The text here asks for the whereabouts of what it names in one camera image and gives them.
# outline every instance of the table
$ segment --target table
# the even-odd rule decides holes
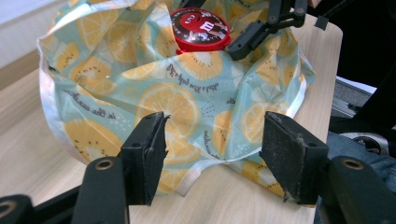
[[[342,32],[315,21],[307,16],[304,27],[292,28],[318,74],[295,119],[325,142]],[[0,197],[28,194],[39,204],[81,183],[85,165],[59,147],[44,118],[37,70],[0,91],[0,148]],[[131,223],[312,223],[314,212],[224,166],[203,171],[184,198],[156,196],[151,207],[130,207]]]

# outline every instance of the blue denim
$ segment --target blue denim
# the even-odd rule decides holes
[[[366,151],[365,146],[352,139],[337,133],[328,133],[327,146],[329,146],[329,159],[336,156],[348,156],[369,164],[388,188],[396,193],[396,159],[391,156],[376,155]],[[317,211],[315,213],[315,224],[321,223],[319,208],[321,199],[318,199]]]

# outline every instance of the red lid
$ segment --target red lid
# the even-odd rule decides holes
[[[174,11],[171,19],[182,52],[223,50],[231,43],[227,23],[210,11],[186,7]]]

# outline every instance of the white wall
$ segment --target white wall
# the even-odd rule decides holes
[[[0,0],[0,68],[36,49],[67,0]]]

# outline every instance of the patterned cloth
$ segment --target patterned cloth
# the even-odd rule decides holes
[[[258,156],[265,111],[293,117],[315,74],[290,29],[244,60],[177,55],[169,13],[180,1],[69,1],[38,40],[40,87],[54,134],[83,162],[115,156],[135,125],[163,111],[168,156],[158,191],[185,194],[221,163],[283,195]],[[207,0],[235,39],[266,21],[265,1]]]

